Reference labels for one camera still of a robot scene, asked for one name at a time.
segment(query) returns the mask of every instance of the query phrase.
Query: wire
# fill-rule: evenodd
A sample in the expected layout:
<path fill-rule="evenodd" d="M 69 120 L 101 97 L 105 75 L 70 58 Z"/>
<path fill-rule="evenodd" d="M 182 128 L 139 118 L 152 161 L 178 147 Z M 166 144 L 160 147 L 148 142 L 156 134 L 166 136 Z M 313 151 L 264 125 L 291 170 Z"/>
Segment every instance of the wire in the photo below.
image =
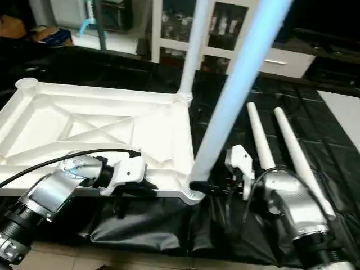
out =
<path fill-rule="evenodd" d="M 55 159 L 51 159 L 51 160 L 45 161 L 43 163 L 39 163 L 37 165 L 31 166 L 30 168 L 25 169 L 25 170 L 21 171 L 20 173 L 17 173 L 15 175 L 13 175 L 12 177 L 6 179 L 2 183 L 0 183 L 0 188 L 6 186 L 7 184 L 11 183 L 12 181 L 18 179 L 19 177 L 24 176 L 25 174 L 31 173 L 32 171 L 37 170 L 37 169 L 39 169 L 41 167 L 45 167 L 47 165 L 50 165 L 50 164 L 53 164 L 53 163 L 56 163 L 56 162 L 59 162 L 59 161 L 63 161 L 65 159 L 71 159 L 71 158 L 74 158 L 76 156 L 82 156 L 82 155 L 98 153 L 98 152 L 125 152 L 125 153 L 129 153 L 130 157 L 135 157 L 135 156 L 140 156 L 141 155 L 140 152 L 133 151 L 133 150 L 128 150 L 128 149 L 120 149 L 120 148 L 101 148 L 101 149 L 81 151 L 81 152 L 77 152 L 77 153 L 70 154 L 70 155 L 60 156 L 60 157 L 57 157 Z"/>
<path fill-rule="evenodd" d="M 231 188 L 230 192 L 228 193 L 228 195 L 226 197 L 226 202 L 225 202 L 226 229 L 228 231 L 231 230 L 230 205 L 231 205 L 232 196 L 235 193 L 235 191 L 238 189 L 239 184 L 241 182 L 241 176 L 239 175 L 240 170 L 238 168 L 236 168 L 236 169 L 237 170 L 234 172 L 234 175 L 233 175 L 234 185 Z"/>
<path fill-rule="evenodd" d="M 294 173 L 292 170 L 290 169 L 287 169 L 286 167 L 282 167 L 282 166 L 277 166 L 277 167 L 274 167 L 274 168 L 269 168 L 267 170 L 265 170 L 261 175 L 259 175 L 255 181 L 254 181 L 254 184 L 253 184 L 253 187 L 250 191 L 250 195 L 249 195 L 249 198 L 247 199 L 247 202 L 246 202 L 246 205 L 245 205 L 245 210 L 244 210 L 244 213 L 242 215 L 242 218 L 241 218 L 241 224 L 240 224 L 240 233 L 239 235 L 241 236 L 242 235 L 242 229 L 245 227 L 246 225 L 246 221 L 247 221 L 247 218 L 248 218 L 248 215 L 249 215 L 249 209 L 250 209 L 250 203 L 253 199 L 253 196 L 254 196 L 254 192 L 255 192 L 255 189 L 257 187 L 257 185 L 264 179 L 264 177 L 270 173 L 270 172 L 274 172 L 275 170 L 281 170 L 283 172 L 286 172 L 286 173 L 289 173 L 289 175 L 293 176 L 294 178 L 296 178 L 303 186 L 304 188 L 306 189 L 306 191 L 309 193 L 310 197 L 316 202 L 316 204 L 319 206 L 320 208 L 320 211 L 322 212 L 323 216 L 325 217 L 326 221 L 327 221 L 327 224 L 330 228 L 331 226 L 331 221 L 329 219 L 329 216 L 327 215 L 324 207 L 322 206 L 321 202 L 319 201 L 319 199 L 317 198 L 317 196 L 315 195 L 315 193 L 310 189 L 310 187 L 308 186 L 308 184 L 305 182 L 304 179 L 302 179 L 300 176 L 298 176 L 296 173 Z"/>

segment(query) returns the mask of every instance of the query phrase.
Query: black plastic sheet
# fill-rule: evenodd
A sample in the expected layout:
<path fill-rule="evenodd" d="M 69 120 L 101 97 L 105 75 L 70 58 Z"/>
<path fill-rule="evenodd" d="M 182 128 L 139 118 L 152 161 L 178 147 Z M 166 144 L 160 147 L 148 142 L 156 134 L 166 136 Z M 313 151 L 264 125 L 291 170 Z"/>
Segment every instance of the black plastic sheet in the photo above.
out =
<path fill-rule="evenodd" d="M 33 54 L 28 54 L 29 46 L 35 51 Z M 177 67 L 81 48 L 47 49 L 33 44 L 14 45 L 14 41 L 1 39 L 0 51 L 2 89 L 13 88 L 20 78 L 35 77 L 44 82 L 174 93 L 181 78 L 181 70 Z M 215 74 L 196 76 L 190 108 L 195 151 L 200 146 L 225 79 L 225 76 Z M 360 154 L 316 90 L 315 87 L 258 78 L 248 101 L 256 103 L 276 164 L 293 168 L 272 112 L 277 106 L 284 109 L 317 179 L 337 212 L 336 234 L 346 243 L 346 253 L 360 266 Z M 3 96 L 1 104 L 10 96 Z M 224 150 L 239 143 L 253 157 L 254 166 L 258 168 L 245 109 L 240 112 Z M 210 180 L 221 184 L 226 173 L 220 158 Z M 252 204 L 247 225 L 240 235 L 244 206 L 244 202 L 233 198 L 232 229 L 226 230 L 223 198 L 206 197 L 194 206 L 176 198 L 120 201 L 76 198 L 66 213 L 54 223 L 47 224 L 42 232 L 56 241 L 67 239 L 67 243 L 82 239 L 117 249 L 300 267 L 282 223 L 267 213 L 261 201 Z"/>

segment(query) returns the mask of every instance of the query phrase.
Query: white cylindrical rod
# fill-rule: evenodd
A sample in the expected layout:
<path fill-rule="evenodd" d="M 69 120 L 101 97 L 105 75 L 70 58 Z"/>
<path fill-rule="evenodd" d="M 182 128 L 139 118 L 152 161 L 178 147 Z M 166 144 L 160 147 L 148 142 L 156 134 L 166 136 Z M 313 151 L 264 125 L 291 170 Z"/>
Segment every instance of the white cylindrical rod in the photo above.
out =
<path fill-rule="evenodd" d="M 296 173 L 306 181 L 309 188 L 314 192 L 321 202 L 323 208 L 325 209 L 329 217 L 335 217 L 334 210 L 329 203 L 329 201 L 324 197 L 320 186 L 310 168 L 310 165 L 304 155 L 304 152 L 296 139 L 293 129 L 291 128 L 289 121 L 284 114 L 284 111 L 281 108 L 276 108 L 274 110 L 276 119 L 279 123 L 281 133 L 285 140 L 287 149 L 290 153 L 292 163 L 294 164 Z"/>
<path fill-rule="evenodd" d="M 191 181 L 207 181 L 292 0 L 259 1 L 254 19 L 202 139 Z"/>
<path fill-rule="evenodd" d="M 263 125 L 261 124 L 257 107 L 255 103 L 249 102 L 247 104 L 247 111 L 249 112 L 251 129 L 253 130 L 253 136 L 256 145 L 256 151 L 258 152 L 260 166 L 262 169 L 270 169 L 275 167 L 275 162 L 272 157 L 268 140 L 266 139 Z"/>
<path fill-rule="evenodd" d="M 178 93 L 185 97 L 192 97 L 192 83 L 200 57 L 203 35 L 208 34 L 206 18 L 212 0 L 196 0 L 195 14 L 191 26 L 189 49 L 186 54 L 185 64 L 182 71 L 181 83 Z"/>

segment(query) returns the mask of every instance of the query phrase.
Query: drawer handle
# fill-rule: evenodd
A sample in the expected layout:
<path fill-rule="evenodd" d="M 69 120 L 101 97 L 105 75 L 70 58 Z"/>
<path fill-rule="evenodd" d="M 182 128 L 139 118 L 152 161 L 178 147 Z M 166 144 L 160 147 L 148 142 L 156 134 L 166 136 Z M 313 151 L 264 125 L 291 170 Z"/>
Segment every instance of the drawer handle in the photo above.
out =
<path fill-rule="evenodd" d="M 271 59 L 265 59 L 265 62 L 277 64 L 277 65 L 283 65 L 283 66 L 285 66 L 287 64 L 286 62 L 276 61 L 276 60 L 271 60 Z"/>

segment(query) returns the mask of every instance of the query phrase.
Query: floor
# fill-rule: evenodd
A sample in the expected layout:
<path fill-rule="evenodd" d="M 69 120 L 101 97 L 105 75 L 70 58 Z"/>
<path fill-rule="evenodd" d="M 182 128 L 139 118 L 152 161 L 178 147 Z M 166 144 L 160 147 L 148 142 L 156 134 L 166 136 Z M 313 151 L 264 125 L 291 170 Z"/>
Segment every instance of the floor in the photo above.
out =
<path fill-rule="evenodd" d="M 15 270 L 96 270 L 104 265 L 114 270 L 276 270 L 265 267 L 209 259 L 170 257 L 166 255 L 114 251 L 97 247 L 68 247 L 36 242 L 31 252 Z"/>

